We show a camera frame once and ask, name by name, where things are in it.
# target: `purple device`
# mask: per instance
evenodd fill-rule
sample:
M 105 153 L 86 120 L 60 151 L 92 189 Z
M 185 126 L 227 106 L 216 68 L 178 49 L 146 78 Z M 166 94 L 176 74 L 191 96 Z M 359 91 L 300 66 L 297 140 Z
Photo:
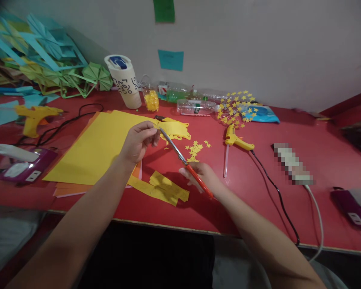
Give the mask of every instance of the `purple device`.
M 38 155 L 33 162 L 18 161 L 0 174 L 0 180 L 12 181 L 21 184 L 34 183 L 37 177 L 44 172 L 57 153 L 48 149 L 33 148 L 29 150 Z
M 361 206 L 353 195 L 346 190 L 336 190 L 331 192 L 331 196 L 353 225 L 361 228 Z

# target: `yellow glue gun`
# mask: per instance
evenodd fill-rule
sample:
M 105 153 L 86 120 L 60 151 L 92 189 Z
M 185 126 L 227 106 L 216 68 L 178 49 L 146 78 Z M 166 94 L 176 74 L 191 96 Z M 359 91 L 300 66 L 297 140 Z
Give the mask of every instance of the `yellow glue gun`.
M 15 106 L 15 111 L 18 115 L 26 117 L 23 135 L 30 138 L 39 136 L 36 129 L 40 121 L 45 117 L 60 115 L 64 112 L 64 110 L 48 106 L 33 106 L 31 109 L 27 109 L 26 106 Z
M 253 144 L 248 144 L 247 142 L 244 142 L 236 136 L 233 124 L 229 125 L 229 127 L 227 128 L 225 144 L 230 146 L 237 145 L 247 151 L 251 151 L 254 149 Z

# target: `orange scissors handle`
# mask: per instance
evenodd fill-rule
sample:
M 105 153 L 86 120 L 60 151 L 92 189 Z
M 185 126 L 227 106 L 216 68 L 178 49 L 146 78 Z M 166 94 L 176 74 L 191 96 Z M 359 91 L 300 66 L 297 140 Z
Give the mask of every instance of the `orange scissors handle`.
M 214 199 L 213 193 L 209 190 L 206 184 L 201 180 L 198 174 L 194 171 L 194 169 L 190 165 L 186 165 L 186 169 L 193 175 L 198 184 L 202 187 L 202 189 L 206 192 L 210 199 Z

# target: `white cable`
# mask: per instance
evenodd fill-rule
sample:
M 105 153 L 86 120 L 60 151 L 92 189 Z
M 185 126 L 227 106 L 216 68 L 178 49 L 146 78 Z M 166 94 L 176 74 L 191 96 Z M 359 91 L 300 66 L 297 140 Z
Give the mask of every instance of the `white cable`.
M 320 243 L 320 246 L 318 247 L 317 253 L 309 260 L 309 263 L 310 263 L 310 262 L 314 261 L 318 257 L 318 255 L 321 253 L 321 251 L 322 251 L 322 249 L 324 247 L 324 227 L 322 225 L 322 218 L 321 218 L 320 208 L 318 207 L 316 198 L 314 197 L 314 195 L 312 193 L 312 190 L 309 188 L 308 185 L 304 185 L 304 187 L 309 192 L 310 196 L 312 197 L 312 199 L 314 201 L 314 204 L 316 205 L 317 212 L 318 212 L 318 219 L 320 221 L 320 230 L 321 230 L 321 243 Z

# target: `green paper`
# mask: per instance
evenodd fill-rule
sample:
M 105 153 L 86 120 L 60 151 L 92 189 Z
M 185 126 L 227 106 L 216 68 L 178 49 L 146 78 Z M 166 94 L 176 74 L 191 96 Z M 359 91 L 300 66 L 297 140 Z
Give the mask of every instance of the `green paper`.
M 154 0 L 155 22 L 175 22 L 174 0 Z

